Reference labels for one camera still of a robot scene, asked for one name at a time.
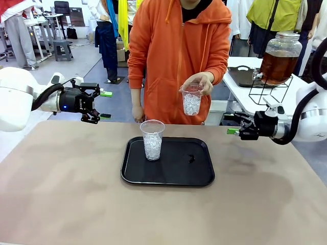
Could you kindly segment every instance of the hand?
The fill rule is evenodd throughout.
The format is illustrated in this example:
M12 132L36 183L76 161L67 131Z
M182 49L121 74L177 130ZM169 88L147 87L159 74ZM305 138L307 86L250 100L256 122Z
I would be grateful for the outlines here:
M110 21L109 20L109 17L106 16L106 15L104 15L104 14L100 16L100 20L102 20L102 21Z
M310 40L313 37L313 34L315 33L315 31L311 30L308 33L308 39Z
M201 90L201 95L209 95L211 94L214 86L212 82L214 81L215 77L211 72L204 71L196 73L190 76L184 84L180 87L181 90L185 90L191 83L199 83L203 89Z
M145 121L145 115L142 106L133 106L132 114L135 122L143 123Z

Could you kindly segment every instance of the orange hoodie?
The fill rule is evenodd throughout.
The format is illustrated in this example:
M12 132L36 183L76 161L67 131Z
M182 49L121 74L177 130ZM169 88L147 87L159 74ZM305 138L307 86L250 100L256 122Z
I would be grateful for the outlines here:
M147 80L144 112L165 124L199 125L205 121L211 97L203 96L196 116L184 114L180 86L191 75L210 71L218 84L227 71L231 13L213 0L196 19L182 23L179 0L144 0L133 21L128 60L130 88Z

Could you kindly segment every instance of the gray stool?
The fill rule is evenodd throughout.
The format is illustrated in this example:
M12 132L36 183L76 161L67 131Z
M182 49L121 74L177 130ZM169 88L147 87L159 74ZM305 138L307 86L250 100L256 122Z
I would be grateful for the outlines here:
M71 48L69 47L69 42L66 40L55 40L53 41L56 61L59 59L67 59L67 61L71 61L73 58L73 54Z

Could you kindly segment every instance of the glass jar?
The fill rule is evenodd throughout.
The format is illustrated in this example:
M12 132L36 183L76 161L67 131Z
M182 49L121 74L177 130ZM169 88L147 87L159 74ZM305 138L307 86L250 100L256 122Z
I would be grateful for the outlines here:
M290 78L302 50L299 37L292 32L278 32L268 42L260 68L263 83L279 85Z

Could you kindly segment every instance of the brown liquid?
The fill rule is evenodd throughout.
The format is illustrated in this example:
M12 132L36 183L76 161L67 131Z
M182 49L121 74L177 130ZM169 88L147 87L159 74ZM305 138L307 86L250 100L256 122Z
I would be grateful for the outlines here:
M260 72L264 75L262 82L279 85L286 82L292 75L298 57L277 57L265 53Z

